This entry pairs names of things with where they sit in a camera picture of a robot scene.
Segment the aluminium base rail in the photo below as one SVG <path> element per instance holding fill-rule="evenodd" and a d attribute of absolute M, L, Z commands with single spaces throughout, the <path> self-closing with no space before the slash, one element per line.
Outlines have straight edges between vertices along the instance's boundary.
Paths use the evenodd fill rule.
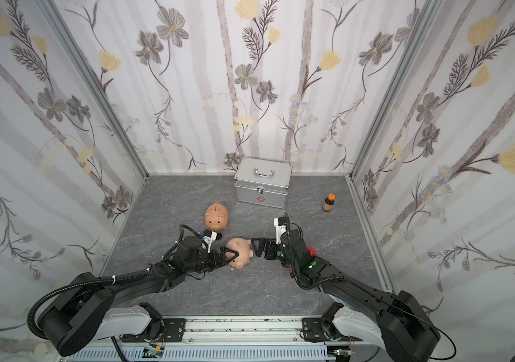
<path fill-rule="evenodd" d="M 290 342 L 340 342 L 352 337 L 382 348 L 394 361 L 428 361 L 439 341 L 425 318 L 381 312 L 373 322 L 340 303 L 316 317 L 163 318 L 148 305 L 115 308 L 103 316 L 82 315 L 42 321 L 43 333 L 62 357 L 95 340 L 127 336 L 129 342 L 194 345 L 287 345 Z"/>

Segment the silver aluminium first aid case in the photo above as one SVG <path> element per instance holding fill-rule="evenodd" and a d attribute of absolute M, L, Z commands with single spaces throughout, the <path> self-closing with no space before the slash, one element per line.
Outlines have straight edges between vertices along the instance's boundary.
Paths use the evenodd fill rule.
<path fill-rule="evenodd" d="M 292 170 L 289 163 L 243 158 L 234 177 L 237 201 L 285 209 Z"/>

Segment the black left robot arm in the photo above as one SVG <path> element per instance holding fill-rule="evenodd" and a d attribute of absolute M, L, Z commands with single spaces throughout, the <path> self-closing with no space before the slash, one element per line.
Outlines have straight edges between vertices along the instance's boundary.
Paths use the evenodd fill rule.
<path fill-rule="evenodd" d="M 189 226 L 181 224 L 179 231 L 177 241 L 162 260 L 142 271 L 104 277 L 87 272 L 44 295 L 28 312 L 28 329 L 40 339 L 48 340 L 61 356 L 70 356 L 97 336 L 112 307 L 169 291 L 188 276 L 212 272 L 239 256 L 239 252 L 228 247 L 211 249 Z"/>

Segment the pink piggy bank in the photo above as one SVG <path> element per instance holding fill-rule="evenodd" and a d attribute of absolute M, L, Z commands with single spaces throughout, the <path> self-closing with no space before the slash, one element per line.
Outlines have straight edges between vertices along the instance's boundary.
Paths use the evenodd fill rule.
<path fill-rule="evenodd" d="M 226 248 L 234 250 L 238 255 L 228 252 L 227 259 L 232 261 L 229 265 L 232 268 L 242 269 L 246 267 L 254 256 L 254 251 L 251 249 L 251 241 L 244 238 L 232 238 L 227 244 Z"/>
<path fill-rule="evenodd" d="M 214 203 L 205 212 L 205 224 L 213 232 L 224 230 L 229 223 L 228 209 L 219 203 Z"/>

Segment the small brown orange-capped bottle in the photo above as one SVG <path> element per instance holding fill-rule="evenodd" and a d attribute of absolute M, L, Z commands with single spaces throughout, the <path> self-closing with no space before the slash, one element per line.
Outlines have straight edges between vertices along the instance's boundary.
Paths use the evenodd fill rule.
<path fill-rule="evenodd" d="M 323 204 L 323 210 L 326 212 L 332 211 L 335 204 L 335 194 L 329 194 L 328 197 L 326 197 L 325 202 Z"/>

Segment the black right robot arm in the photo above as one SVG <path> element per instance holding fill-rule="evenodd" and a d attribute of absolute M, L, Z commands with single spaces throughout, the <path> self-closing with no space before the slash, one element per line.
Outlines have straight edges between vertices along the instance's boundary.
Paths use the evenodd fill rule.
<path fill-rule="evenodd" d="M 433 352 L 447 333 L 435 326 L 414 296 L 371 287 L 340 271 L 334 264 L 312 254 L 299 227 L 292 229 L 289 215 L 275 218 L 274 238 L 252 238 L 256 256 L 277 259 L 291 270 L 297 286 L 305 291 L 320 288 L 325 294 L 353 307 L 381 332 L 384 349 L 394 361 L 445 361 L 456 356 L 456 344 L 449 357 Z"/>

